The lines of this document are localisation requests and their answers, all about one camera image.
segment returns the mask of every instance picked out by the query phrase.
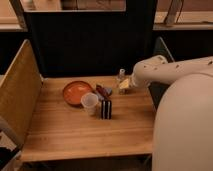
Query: orange plate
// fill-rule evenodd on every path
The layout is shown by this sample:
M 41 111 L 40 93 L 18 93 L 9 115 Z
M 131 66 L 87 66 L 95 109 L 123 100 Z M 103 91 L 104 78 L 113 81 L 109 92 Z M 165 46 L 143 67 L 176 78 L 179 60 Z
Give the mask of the orange plate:
M 64 100 L 74 106 L 81 104 L 81 97 L 88 92 L 92 92 L 90 84 L 84 81 L 73 81 L 63 89 Z

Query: wooden tabletop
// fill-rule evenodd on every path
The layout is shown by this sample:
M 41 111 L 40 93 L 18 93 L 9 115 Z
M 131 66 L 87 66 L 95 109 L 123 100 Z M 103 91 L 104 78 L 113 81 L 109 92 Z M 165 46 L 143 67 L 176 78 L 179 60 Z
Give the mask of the wooden tabletop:
M 83 80 L 111 87 L 112 119 L 88 116 L 81 107 L 68 105 L 63 88 Z M 152 153 L 155 109 L 148 89 L 118 94 L 115 76 L 47 78 L 38 98 L 23 162 L 140 155 Z

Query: yellow object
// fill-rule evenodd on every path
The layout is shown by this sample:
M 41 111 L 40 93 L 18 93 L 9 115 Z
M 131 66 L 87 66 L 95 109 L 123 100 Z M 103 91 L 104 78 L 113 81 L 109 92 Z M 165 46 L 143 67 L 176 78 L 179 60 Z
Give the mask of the yellow object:
M 119 89 L 128 89 L 130 87 L 130 80 L 129 78 L 126 78 L 124 81 L 122 81 L 119 84 Z

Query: paper cup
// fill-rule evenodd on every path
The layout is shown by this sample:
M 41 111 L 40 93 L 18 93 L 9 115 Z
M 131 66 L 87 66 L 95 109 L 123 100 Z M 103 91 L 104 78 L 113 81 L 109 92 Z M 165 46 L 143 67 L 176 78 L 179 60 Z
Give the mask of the paper cup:
M 81 97 L 81 104 L 89 115 L 94 115 L 97 110 L 98 96 L 94 93 L 86 93 Z

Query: wooden partition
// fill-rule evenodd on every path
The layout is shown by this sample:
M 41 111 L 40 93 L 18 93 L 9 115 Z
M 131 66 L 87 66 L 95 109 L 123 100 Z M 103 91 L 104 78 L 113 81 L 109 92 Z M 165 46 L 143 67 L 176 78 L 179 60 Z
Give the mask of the wooden partition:
M 41 88 L 29 41 L 25 40 L 0 82 L 0 130 L 21 148 Z

